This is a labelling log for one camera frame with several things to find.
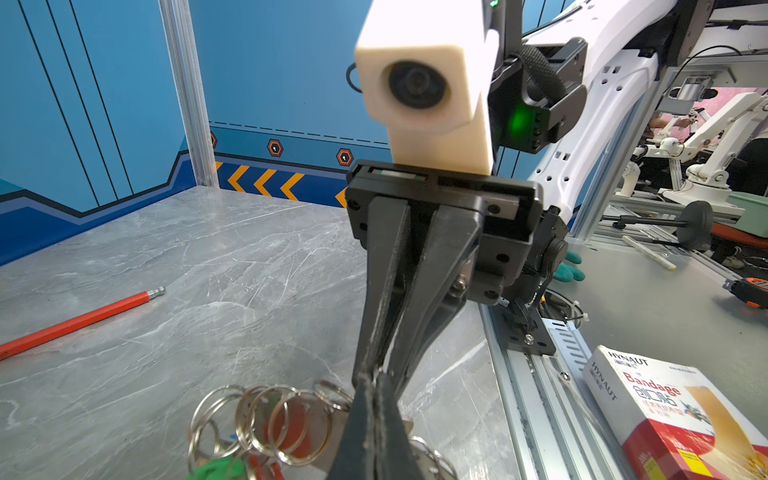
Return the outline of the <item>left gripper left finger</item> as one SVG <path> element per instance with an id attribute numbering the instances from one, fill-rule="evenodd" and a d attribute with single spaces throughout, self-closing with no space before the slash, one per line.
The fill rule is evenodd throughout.
<path id="1" fill-rule="evenodd" d="M 357 377 L 355 396 L 328 480 L 373 479 L 375 474 L 375 415 L 372 378 Z"/>

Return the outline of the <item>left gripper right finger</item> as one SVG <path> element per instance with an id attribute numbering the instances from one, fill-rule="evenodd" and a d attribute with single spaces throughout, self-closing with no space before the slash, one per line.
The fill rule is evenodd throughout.
<path id="1" fill-rule="evenodd" d="M 379 372 L 374 382 L 374 478 L 422 480 L 390 377 Z"/>

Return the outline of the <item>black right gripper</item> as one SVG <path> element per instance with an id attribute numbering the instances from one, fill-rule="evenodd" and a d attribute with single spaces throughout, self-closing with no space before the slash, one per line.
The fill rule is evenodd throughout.
<path id="1" fill-rule="evenodd" d="M 387 374 L 399 399 L 467 295 L 493 305 L 522 277 L 544 214 L 543 189 L 530 181 L 370 160 L 357 161 L 346 180 L 353 235 L 367 251 L 352 382 L 379 370 L 391 348 Z M 473 261 L 469 280 L 454 291 Z"/>

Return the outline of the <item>red key tag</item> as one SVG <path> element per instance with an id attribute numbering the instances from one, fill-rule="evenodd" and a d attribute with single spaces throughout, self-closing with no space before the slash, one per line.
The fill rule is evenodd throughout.
<path id="1" fill-rule="evenodd" d="M 307 408 L 297 399 L 259 399 L 247 433 L 253 479 L 284 479 L 284 467 L 299 467 L 311 453 Z"/>

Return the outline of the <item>metal keyring with chain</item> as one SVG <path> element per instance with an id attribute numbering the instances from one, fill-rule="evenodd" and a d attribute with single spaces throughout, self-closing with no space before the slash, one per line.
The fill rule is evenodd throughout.
<path id="1" fill-rule="evenodd" d="M 353 394 L 327 380 L 210 391 L 188 429 L 190 479 L 282 479 L 311 467 L 328 479 L 455 479 L 454 465 L 411 433 L 385 375 Z"/>

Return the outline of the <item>green key tag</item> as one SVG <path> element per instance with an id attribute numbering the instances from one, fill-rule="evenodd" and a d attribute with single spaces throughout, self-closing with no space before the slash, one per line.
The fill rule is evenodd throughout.
<path id="1" fill-rule="evenodd" d="M 246 467 L 242 460 L 232 457 L 212 460 L 197 467 L 186 476 L 186 480 L 247 480 Z"/>

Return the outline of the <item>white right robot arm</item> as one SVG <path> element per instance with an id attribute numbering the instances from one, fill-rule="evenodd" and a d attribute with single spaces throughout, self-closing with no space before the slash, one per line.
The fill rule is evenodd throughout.
<path id="1" fill-rule="evenodd" d="M 390 162 L 358 160 L 346 208 L 367 253 L 357 391 L 400 396 L 467 302 L 532 337 L 568 222 L 616 125 L 685 61 L 709 1 L 578 1 L 522 31 L 507 1 L 375 1 L 355 47 Z"/>

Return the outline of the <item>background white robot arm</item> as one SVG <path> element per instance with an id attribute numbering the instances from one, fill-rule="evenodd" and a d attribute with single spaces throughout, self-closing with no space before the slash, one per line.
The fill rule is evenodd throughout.
<path id="1" fill-rule="evenodd" d="M 668 135 L 670 121 L 651 144 L 637 147 L 640 158 L 664 159 L 670 167 L 672 187 L 662 188 L 662 198 L 680 205 L 706 201 L 722 215 L 740 217 L 744 210 L 728 202 L 727 167 L 767 118 L 767 97 L 740 93 L 708 118 L 685 142 Z"/>

